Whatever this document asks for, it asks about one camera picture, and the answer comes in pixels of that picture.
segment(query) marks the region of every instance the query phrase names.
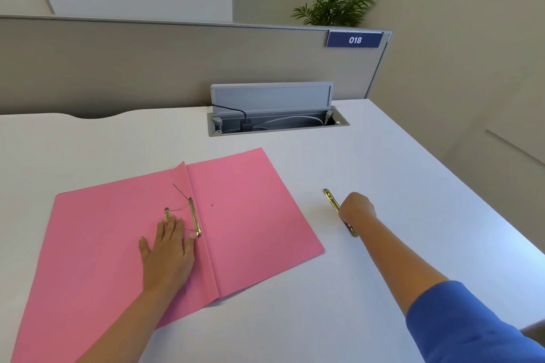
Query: gray partition panel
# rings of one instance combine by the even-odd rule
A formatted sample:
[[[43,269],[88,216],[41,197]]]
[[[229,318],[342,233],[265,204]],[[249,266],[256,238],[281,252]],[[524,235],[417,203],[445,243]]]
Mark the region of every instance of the gray partition panel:
[[[103,117],[210,103],[210,85],[333,81],[365,98],[376,49],[325,48],[327,28],[0,16],[0,113]]]

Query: pink folder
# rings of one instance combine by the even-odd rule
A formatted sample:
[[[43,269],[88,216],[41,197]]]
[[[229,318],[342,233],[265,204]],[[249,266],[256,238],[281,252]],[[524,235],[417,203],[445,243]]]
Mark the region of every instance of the pink folder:
[[[194,270],[158,327],[324,251],[260,149],[59,194],[11,362],[73,362],[142,289],[138,241],[164,208],[202,236]]]

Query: folder binder clip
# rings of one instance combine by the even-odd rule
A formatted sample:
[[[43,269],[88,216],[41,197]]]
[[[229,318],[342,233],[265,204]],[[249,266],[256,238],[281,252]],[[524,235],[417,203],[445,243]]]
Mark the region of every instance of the folder binder clip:
[[[329,202],[331,202],[331,205],[333,206],[333,208],[335,208],[335,211],[337,211],[338,213],[339,208],[341,208],[341,206],[338,204],[337,200],[333,198],[333,195],[329,192],[327,188],[324,188],[324,194],[328,198]],[[344,225],[346,225],[346,228],[348,228],[348,231],[350,231],[350,234],[352,237],[358,237],[358,233],[348,222],[344,222]]]
[[[195,231],[195,233],[197,234],[197,238],[200,238],[200,236],[202,235],[201,225],[199,224],[199,220],[197,219],[197,212],[195,211],[195,205],[194,205],[194,202],[193,202],[193,198],[192,197],[187,198],[185,196],[185,194],[180,191],[180,188],[176,187],[176,185],[174,185],[174,184],[173,184],[173,186],[189,202],[189,208],[191,208],[191,215],[193,216],[193,223],[194,223],[194,229],[190,229],[189,231]],[[180,209],[170,209],[170,208],[166,207],[165,208],[165,218],[166,218],[167,222],[168,222],[168,218],[170,216],[170,213],[172,211],[181,211],[181,208]]]

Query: black cable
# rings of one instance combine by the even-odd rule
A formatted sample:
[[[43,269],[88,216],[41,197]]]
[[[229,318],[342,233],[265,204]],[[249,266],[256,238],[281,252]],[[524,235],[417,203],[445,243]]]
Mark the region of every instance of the black cable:
[[[221,106],[221,105],[215,105],[215,104],[212,104],[212,106],[217,106],[218,108],[224,108],[224,109],[231,109],[231,111],[242,112],[244,114],[244,122],[248,122],[248,115],[246,115],[246,112],[244,112],[242,109],[229,108],[229,106]]]

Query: hand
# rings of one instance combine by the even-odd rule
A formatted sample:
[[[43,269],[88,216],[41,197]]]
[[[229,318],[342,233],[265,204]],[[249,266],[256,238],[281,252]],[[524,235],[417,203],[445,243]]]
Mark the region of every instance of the hand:
[[[157,235],[153,250],[142,237],[139,241],[144,268],[144,292],[174,298],[187,282],[194,263],[195,235],[183,240],[184,221],[174,215],[157,224]]]
[[[374,206],[369,198],[359,193],[350,193],[339,208],[341,220],[348,222],[352,227],[357,227],[370,216],[377,217]]]

